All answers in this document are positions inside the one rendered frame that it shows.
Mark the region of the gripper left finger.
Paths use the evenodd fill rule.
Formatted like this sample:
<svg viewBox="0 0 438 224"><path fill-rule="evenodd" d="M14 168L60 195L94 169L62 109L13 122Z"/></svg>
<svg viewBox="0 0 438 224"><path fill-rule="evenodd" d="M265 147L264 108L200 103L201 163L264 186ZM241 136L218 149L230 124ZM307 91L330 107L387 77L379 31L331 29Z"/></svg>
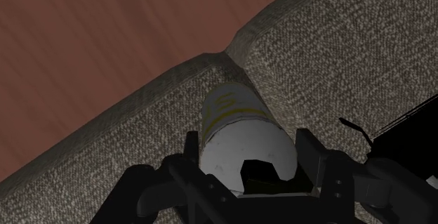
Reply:
<svg viewBox="0 0 438 224"><path fill-rule="evenodd" d="M128 167L90 224L153 224L160 211L176 208L184 224L237 224L237 198L198 166L199 135L189 131L182 154Z"/></svg>

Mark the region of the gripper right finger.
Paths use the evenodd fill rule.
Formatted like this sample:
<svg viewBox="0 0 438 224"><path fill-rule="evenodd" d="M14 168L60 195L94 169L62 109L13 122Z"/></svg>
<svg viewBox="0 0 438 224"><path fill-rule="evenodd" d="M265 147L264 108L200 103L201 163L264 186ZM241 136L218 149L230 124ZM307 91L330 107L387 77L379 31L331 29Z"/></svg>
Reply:
<svg viewBox="0 0 438 224"><path fill-rule="evenodd" d="M296 150L298 163L321 188L324 224L352 224L355 203L382 224L438 224L438 190L397 162L360 164L326 149L308 129L296 131Z"/></svg>

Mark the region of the white cylindrical can yellow print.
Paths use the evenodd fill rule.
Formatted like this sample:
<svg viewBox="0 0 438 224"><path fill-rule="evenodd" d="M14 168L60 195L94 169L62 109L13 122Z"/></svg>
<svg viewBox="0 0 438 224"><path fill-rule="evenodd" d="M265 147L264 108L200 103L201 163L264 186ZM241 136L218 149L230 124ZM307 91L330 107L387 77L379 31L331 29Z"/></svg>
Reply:
<svg viewBox="0 0 438 224"><path fill-rule="evenodd" d="M237 82L216 86L201 113L199 167L233 194L244 193L240 171L247 159L271 163L281 180L294 178L298 161L293 140L252 89Z"/></svg>

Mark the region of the grey woven fabric sofa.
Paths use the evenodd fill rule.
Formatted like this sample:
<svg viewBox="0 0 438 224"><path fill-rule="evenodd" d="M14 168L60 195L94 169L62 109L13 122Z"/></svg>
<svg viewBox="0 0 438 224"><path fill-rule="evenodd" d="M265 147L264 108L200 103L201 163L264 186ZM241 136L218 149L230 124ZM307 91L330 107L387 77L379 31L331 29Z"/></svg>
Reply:
<svg viewBox="0 0 438 224"><path fill-rule="evenodd" d="M159 166L201 126L215 86L252 88L289 133L363 162L376 137L438 93L438 0L276 0L225 51L177 65L0 183L0 224L89 224L122 173Z"/></svg>

